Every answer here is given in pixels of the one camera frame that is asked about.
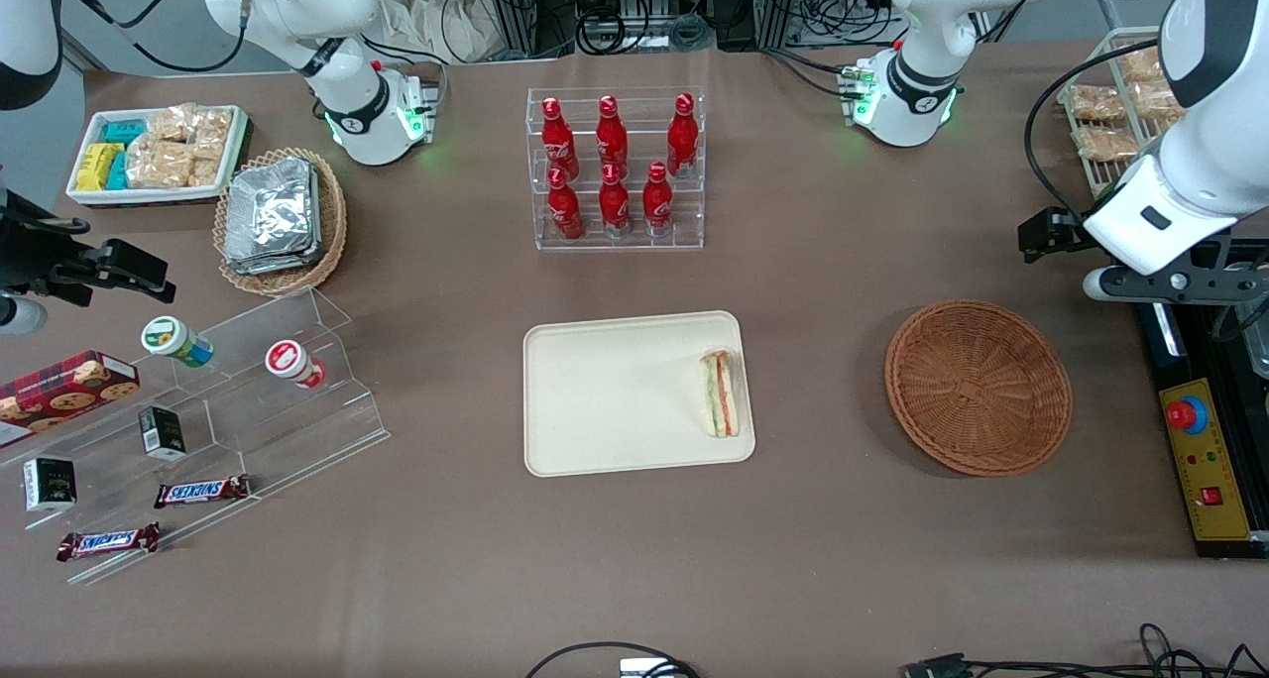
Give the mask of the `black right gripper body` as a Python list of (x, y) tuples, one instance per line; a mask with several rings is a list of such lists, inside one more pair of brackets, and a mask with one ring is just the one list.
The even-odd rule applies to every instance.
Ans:
[(44, 274), (58, 262), (77, 262), (86, 245), (77, 235), (91, 226), (60, 218), (14, 190), (3, 190), (1, 289), (9, 295), (44, 295)]

